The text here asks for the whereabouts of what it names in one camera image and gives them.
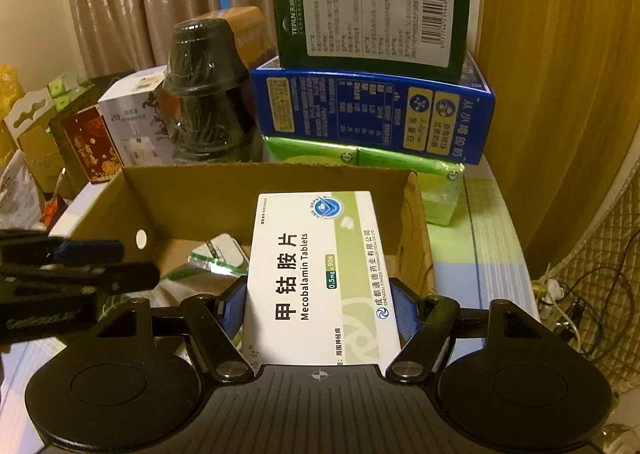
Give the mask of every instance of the white box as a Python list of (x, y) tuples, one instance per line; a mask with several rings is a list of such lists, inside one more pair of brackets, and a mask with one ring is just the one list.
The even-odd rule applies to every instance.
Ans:
[(396, 315), (369, 192), (258, 198), (242, 354), (262, 364), (378, 364), (398, 355)]
[(116, 151), (125, 166), (176, 163), (175, 145), (162, 120), (157, 88), (165, 66), (128, 75), (98, 100)]

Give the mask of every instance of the open cardboard box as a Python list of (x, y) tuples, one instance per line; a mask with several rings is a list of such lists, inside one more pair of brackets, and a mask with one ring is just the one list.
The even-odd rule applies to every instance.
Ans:
[(420, 296), (433, 293), (431, 249), (412, 171), (302, 163), (126, 167), (71, 237), (120, 240), (126, 261), (153, 261), (165, 274), (222, 233), (249, 248), (260, 193), (341, 190), (371, 193), (389, 276)]

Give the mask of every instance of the yellow plastic bag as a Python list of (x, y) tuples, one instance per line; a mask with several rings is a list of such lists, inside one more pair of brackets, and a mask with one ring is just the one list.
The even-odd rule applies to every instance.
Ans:
[(4, 117), (22, 97), (24, 97), (24, 89), (18, 82), (17, 70), (8, 64), (0, 64), (0, 172), (4, 170), (17, 149), (14, 139), (4, 124)]

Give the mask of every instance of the checkered tablecloth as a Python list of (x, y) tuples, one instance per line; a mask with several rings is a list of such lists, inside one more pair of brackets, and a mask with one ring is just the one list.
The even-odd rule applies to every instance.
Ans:
[[(88, 186), (71, 205), (58, 232), (69, 232), (100, 186)], [(538, 317), (529, 274), (513, 224), (486, 163), (469, 166), (465, 189), (449, 227), (429, 225), (436, 291), (462, 306), (487, 308), (492, 299), (510, 299)], [(481, 339), (456, 343), (454, 358), (482, 346)], [(34, 454), (42, 442), (24, 407), (31, 375), (62, 349), (56, 339), (14, 344), (4, 355), (0, 389), (0, 454)]]

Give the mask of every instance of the blue box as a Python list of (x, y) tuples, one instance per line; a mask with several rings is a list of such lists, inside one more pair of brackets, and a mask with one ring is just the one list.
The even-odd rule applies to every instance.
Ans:
[(467, 54), (458, 84), (395, 75), (283, 70), (278, 57), (251, 72), (262, 134), (362, 144), (479, 163), (495, 95)]

